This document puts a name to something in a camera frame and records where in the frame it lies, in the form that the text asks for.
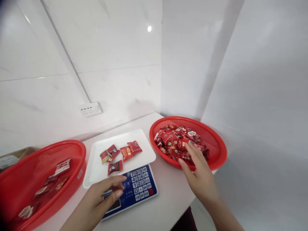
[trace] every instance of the white countertop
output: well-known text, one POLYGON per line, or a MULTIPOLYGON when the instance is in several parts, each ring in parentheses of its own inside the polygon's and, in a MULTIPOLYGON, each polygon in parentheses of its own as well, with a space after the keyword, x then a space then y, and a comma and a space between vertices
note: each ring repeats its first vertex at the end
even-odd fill
MULTIPOLYGON (((144 131, 149 140, 150 127, 160 118, 162 116, 158 113, 152 113, 84 141, 87 149, 86 161, 88 162, 92 144, 98 140, 139 128, 144 131)), ((192 193, 182 170, 170 166, 158 154, 156 156, 156 160, 150 165, 159 189, 158 196, 100 222, 94 230, 157 231, 170 230, 174 226, 190 206, 195 195, 192 193)), ((71 199, 53 217, 35 230, 59 230, 86 191, 80 185, 71 199)))

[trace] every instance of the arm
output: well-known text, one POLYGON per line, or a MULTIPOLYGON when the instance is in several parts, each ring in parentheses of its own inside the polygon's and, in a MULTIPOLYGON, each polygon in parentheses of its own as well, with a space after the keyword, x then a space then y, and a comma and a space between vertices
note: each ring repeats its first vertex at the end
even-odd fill
POLYGON ((112 176, 93 184, 86 192, 73 213, 64 223, 60 231, 91 231, 102 220, 108 209, 122 196, 125 176, 112 176), (113 191, 106 200, 102 195, 111 189, 113 191))
POLYGON ((244 231, 220 198, 214 176, 202 152, 191 143, 186 143, 185 147, 192 157, 196 171, 192 173, 182 159, 179 159, 179 162, 190 188, 209 212, 217 231, 244 231))

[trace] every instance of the electrical socket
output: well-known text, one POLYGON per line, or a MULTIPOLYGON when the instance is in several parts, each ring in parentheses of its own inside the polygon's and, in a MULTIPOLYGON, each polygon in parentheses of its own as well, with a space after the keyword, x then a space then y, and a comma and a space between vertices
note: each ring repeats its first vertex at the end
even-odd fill
POLYGON ((98 102, 82 104, 79 106, 79 110, 81 114, 83 114, 85 117, 102 113, 102 110, 100 109, 98 102))

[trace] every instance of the white plastic tray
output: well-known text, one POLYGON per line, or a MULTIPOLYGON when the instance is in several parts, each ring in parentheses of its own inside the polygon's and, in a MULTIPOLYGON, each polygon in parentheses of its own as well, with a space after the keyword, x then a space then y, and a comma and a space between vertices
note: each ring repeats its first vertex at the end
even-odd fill
MULTIPOLYGON (((156 154, 153 151, 143 130, 141 129, 97 141, 92 145, 91 148, 86 174, 83 179, 83 187, 89 188, 92 184, 109 177, 107 175, 109 163, 106 162, 102 165, 102 160, 99 156, 104 150, 108 149, 113 144, 118 150, 120 150, 120 148, 127 146, 127 142, 133 141, 138 142, 140 148, 142 149, 142 152, 137 153, 128 161, 123 162, 122 171, 113 172, 109 176, 122 175, 131 170, 134 170, 155 161, 156 154)), ((113 163, 122 159, 123 155, 120 152, 118 156, 113 160, 113 163)))

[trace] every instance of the red plastic basket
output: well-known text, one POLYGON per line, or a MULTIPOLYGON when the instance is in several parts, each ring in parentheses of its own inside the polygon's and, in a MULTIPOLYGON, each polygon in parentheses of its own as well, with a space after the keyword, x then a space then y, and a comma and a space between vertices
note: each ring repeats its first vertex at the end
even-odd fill
MULTIPOLYGON (((171 166, 178 169, 182 169, 179 162, 166 156, 155 144, 154 137, 160 128, 166 127, 169 124, 177 124, 179 126, 187 126, 200 135, 205 144, 209 149, 209 167, 211 170, 218 169, 227 160, 227 148, 221 137, 210 127, 205 124, 198 122, 193 119, 189 119, 181 116, 169 116, 161 118, 150 128, 150 141, 155 151, 171 166)), ((192 171, 196 170, 195 166, 189 166, 192 171)))
POLYGON ((61 141, 40 149, 0 174, 0 208, 4 220, 13 230, 33 230, 53 216, 75 193, 86 169, 86 148, 75 140, 61 141), (54 196, 32 199, 46 179, 53 175, 57 164, 71 158, 66 184, 54 196), (32 217, 13 223, 20 211, 39 201, 32 217))

